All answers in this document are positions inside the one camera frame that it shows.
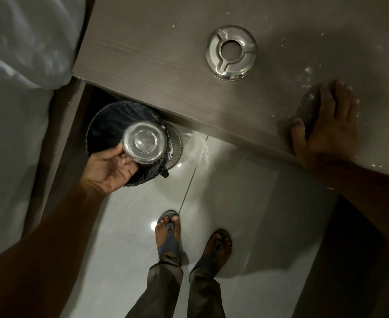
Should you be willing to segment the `person's right hand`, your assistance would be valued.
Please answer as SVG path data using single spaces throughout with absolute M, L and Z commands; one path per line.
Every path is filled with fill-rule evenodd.
M 354 161 L 357 153 L 359 99 L 350 90 L 350 110 L 346 118 L 336 118 L 335 83 L 319 89 L 320 107 L 312 131 L 307 134 L 309 155 L 296 156 L 306 169 L 317 169 L 333 161 Z

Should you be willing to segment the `person's left hand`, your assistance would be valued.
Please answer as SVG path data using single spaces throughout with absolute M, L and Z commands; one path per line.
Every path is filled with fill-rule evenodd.
M 139 165 L 125 152 L 109 160 L 96 160 L 91 154 L 79 185 L 89 193 L 102 197 L 126 185 L 139 170 Z

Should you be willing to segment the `steel ashtray bowl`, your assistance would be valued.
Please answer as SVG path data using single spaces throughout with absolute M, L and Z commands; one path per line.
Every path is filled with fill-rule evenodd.
M 153 164 L 167 150 L 165 129 L 157 123 L 142 121 L 128 126 L 122 135 L 124 152 L 139 164 Z

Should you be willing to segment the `person's left forearm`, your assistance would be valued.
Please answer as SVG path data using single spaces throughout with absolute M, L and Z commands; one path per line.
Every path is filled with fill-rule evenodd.
M 0 318 L 59 318 L 107 192 L 81 181 L 54 211 L 0 254 Z

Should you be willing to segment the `person's right forearm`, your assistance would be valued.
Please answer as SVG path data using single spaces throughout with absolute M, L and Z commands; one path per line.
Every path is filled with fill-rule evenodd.
M 389 176 L 350 161 L 311 169 L 353 204 L 389 241 Z

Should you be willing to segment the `person's left grey sandal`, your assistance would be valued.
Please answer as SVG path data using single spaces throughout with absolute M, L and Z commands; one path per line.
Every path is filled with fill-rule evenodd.
M 181 263 L 181 225 L 175 210 L 165 211 L 155 226 L 155 241 L 159 259 L 172 256 Z

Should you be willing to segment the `person's grey sandal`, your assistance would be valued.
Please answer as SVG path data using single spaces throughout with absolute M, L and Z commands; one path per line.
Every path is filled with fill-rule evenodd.
M 172 256 L 181 263 L 181 225 L 175 210 L 165 211 L 155 226 L 155 241 L 159 259 Z
M 216 230 L 206 243 L 202 256 L 192 269 L 206 269 L 215 277 L 232 254 L 233 243 L 230 234 L 225 229 Z

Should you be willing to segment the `white bed sheet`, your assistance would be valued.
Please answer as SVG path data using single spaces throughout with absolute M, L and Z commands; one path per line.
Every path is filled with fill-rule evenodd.
M 71 81 L 86 0 L 0 0 L 0 254 L 17 243 L 54 91 Z

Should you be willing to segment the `steel ashtray lid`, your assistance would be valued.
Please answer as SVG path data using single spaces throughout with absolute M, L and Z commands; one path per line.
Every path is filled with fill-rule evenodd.
M 237 25 L 224 25 L 208 37 L 205 63 L 208 71 L 224 81 L 235 81 L 248 75 L 255 64 L 257 43 L 253 35 Z

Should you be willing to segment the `person's right grey sandal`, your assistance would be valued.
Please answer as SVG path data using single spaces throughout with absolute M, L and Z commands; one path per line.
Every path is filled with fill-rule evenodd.
M 202 256 L 192 269 L 206 269 L 215 277 L 232 254 L 233 243 L 230 234 L 225 229 L 216 230 L 206 243 Z

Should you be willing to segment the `grey trousers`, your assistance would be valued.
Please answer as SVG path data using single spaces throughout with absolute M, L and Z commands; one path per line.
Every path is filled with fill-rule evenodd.
M 147 287 L 125 318 L 173 318 L 183 271 L 175 256 L 164 256 L 150 267 Z M 204 255 L 189 276 L 187 318 L 226 318 L 220 284 L 214 278 L 217 262 Z

